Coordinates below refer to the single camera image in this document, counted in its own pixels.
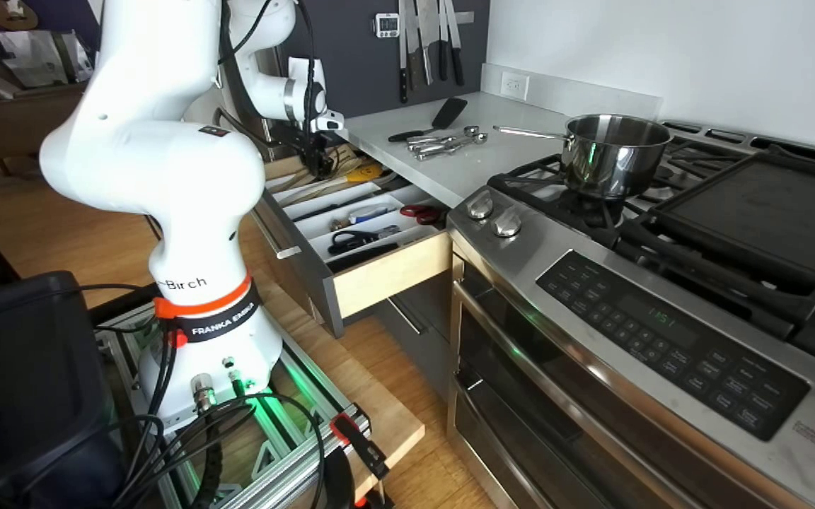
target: white wall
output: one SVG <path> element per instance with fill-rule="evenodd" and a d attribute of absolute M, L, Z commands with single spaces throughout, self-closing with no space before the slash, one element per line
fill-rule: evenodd
<path fill-rule="evenodd" d="M 494 0 L 487 60 L 815 144 L 815 0 Z"/>

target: control panel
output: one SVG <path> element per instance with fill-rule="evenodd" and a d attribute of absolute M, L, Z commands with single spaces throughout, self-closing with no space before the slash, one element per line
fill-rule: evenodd
<path fill-rule="evenodd" d="M 809 386 L 730 336 L 581 258 L 557 261 L 538 285 L 635 359 L 771 442 Z"/>

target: cooking pot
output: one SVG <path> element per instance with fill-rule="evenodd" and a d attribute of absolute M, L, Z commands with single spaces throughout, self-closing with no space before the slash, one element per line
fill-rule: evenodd
<path fill-rule="evenodd" d="M 671 141 L 671 132 L 635 115 L 581 115 L 564 137 L 564 169 L 569 186 L 600 198 L 621 200 L 644 192 Z"/>

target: oven door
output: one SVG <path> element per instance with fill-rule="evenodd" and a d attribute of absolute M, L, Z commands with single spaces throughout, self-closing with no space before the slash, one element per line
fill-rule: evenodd
<path fill-rule="evenodd" d="M 463 258 L 453 274 L 451 432 L 498 507 L 768 507 L 546 340 L 546 318 Z"/>

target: griddle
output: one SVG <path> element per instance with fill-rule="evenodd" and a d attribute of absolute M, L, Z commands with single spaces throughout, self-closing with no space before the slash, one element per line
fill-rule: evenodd
<path fill-rule="evenodd" d="M 815 161 L 754 156 L 652 216 L 673 239 L 758 277 L 815 289 Z"/>

